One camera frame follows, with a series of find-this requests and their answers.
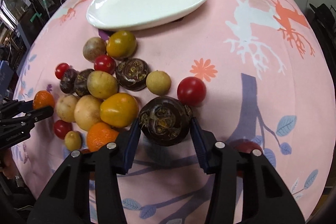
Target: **red cherry tomato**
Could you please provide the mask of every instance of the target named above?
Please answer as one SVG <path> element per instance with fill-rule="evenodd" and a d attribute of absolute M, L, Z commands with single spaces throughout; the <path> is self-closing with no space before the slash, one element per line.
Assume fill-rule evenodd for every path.
<path fill-rule="evenodd" d="M 184 105 L 199 105 L 205 99 L 206 93 L 205 84 L 197 77 L 184 78 L 177 87 L 177 97 Z"/>
<path fill-rule="evenodd" d="M 72 123 L 58 120 L 54 123 L 54 133 L 55 135 L 64 140 L 65 135 L 72 130 Z"/>
<path fill-rule="evenodd" d="M 260 150 L 261 153 L 263 152 L 262 148 L 255 142 L 243 142 L 237 146 L 235 146 L 235 149 L 237 149 L 239 152 L 243 153 L 251 153 L 254 149 Z M 237 176 L 242 178 L 243 172 L 237 171 Z"/>
<path fill-rule="evenodd" d="M 113 74 L 116 69 L 115 60 L 108 55 L 99 55 L 94 61 L 94 70 L 105 71 L 109 74 Z"/>
<path fill-rule="evenodd" d="M 60 63 L 55 69 L 55 75 L 57 79 L 61 79 L 65 71 L 69 68 L 70 66 L 67 63 Z"/>

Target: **pink tablecloth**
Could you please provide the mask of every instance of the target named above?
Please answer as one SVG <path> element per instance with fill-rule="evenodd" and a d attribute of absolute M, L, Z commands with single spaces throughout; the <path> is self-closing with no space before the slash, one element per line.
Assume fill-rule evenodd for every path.
<path fill-rule="evenodd" d="M 91 1 L 67 0 L 44 27 L 28 55 L 15 98 L 31 100 L 46 89 L 58 98 L 62 92 L 54 69 L 61 62 L 78 71 L 93 67 L 82 55 L 83 45 L 90 37 L 106 34 L 85 19 Z M 187 76 L 204 80 L 206 100 L 194 109 L 201 126 L 219 140 L 259 143 L 308 218 L 332 160 L 335 96 L 319 43 L 295 2 L 207 0 L 178 22 L 135 35 L 135 56 L 171 76 L 170 96 L 176 97 L 178 83 Z M 155 97 L 147 89 L 129 93 L 140 107 Z M 52 132 L 57 119 L 55 115 L 39 122 L 29 140 L 12 148 L 36 197 L 68 155 Z M 168 148 L 141 138 L 132 169 L 119 178 L 130 224 L 204 223 L 212 183 L 213 177 L 199 168 L 190 137 Z M 236 222 L 241 219 L 241 191 L 239 180 Z M 90 207 L 97 221 L 94 190 Z"/>

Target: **silver bolt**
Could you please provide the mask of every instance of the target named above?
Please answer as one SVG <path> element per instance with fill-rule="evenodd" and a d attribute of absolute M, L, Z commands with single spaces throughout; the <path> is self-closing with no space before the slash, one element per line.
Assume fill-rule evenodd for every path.
<path fill-rule="evenodd" d="M 79 152 L 79 150 L 74 150 L 71 152 L 71 156 L 73 158 L 77 158 L 81 153 Z"/>
<path fill-rule="evenodd" d="M 224 148 L 224 147 L 225 147 L 225 143 L 223 143 L 223 142 L 216 142 L 216 143 L 215 143 L 215 146 L 216 146 L 217 148 Z"/>
<path fill-rule="evenodd" d="M 258 150 L 258 149 L 254 149 L 253 151 L 252 151 L 252 153 L 253 153 L 253 155 L 255 155 L 255 156 L 257 156 L 257 157 L 259 157 L 259 156 L 261 156 L 261 151 L 260 150 Z"/>
<path fill-rule="evenodd" d="M 108 144 L 106 145 L 106 147 L 107 147 L 108 149 L 115 149 L 115 148 L 117 147 L 117 144 L 116 144 L 116 143 L 108 143 Z"/>

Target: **white oval plate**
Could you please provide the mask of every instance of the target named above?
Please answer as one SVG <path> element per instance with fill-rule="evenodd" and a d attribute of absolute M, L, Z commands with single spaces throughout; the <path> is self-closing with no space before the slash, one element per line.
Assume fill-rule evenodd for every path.
<path fill-rule="evenodd" d="M 193 12 L 206 0 L 93 0 L 88 22 L 103 30 L 141 30 L 159 26 Z"/>

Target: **plate rim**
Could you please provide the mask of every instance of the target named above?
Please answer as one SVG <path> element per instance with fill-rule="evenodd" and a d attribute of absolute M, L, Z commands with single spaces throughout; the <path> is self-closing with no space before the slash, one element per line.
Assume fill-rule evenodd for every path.
<path fill-rule="evenodd" d="M 116 27 L 103 27 L 103 26 L 97 26 L 97 24 L 92 24 L 89 19 L 88 19 L 88 14 L 89 14 L 89 9 L 90 7 L 92 6 L 92 4 L 95 2 L 95 0 L 92 0 L 91 3 L 89 4 L 87 10 L 86 10 L 86 20 L 88 21 L 88 23 L 90 25 L 92 25 L 93 27 L 97 28 L 97 29 L 102 29 L 102 30 L 111 30 L 111 29 L 123 29 L 123 28 L 131 28 L 131 27 L 137 27 L 137 26 L 141 26 L 141 25 L 148 25 L 150 23 L 153 23 L 155 21 L 158 21 L 158 20 L 164 20 L 164 19 L 167 19 L 169 17 L 172 17 L 174 15 L 177 15 L 177 14 L 182 14 L 183 12 L 189 10 L 190 8 L 193 8 L 193 7 L 200 7 L 204 2 L 206 2 L 206 0 L 200 0 L 196 3 L 194 3 L 193 5 L 190 5 L 186 8 L 184 8 L 183 10 L 180 10 L 178 12 L 175 12 L 175 13 L 172 13 L 172 14 L 169 14 L 165 17 L 161 17 L 159 19 L 153 19 L 153 20 L 149 20 L 149 21 L 146 21 L 146 22 L 138 22 L 138 23 L 135 23 L 135 24 L 131 24 L 131 25 L 123 25 L 123 26 L 116 26 Z"/>

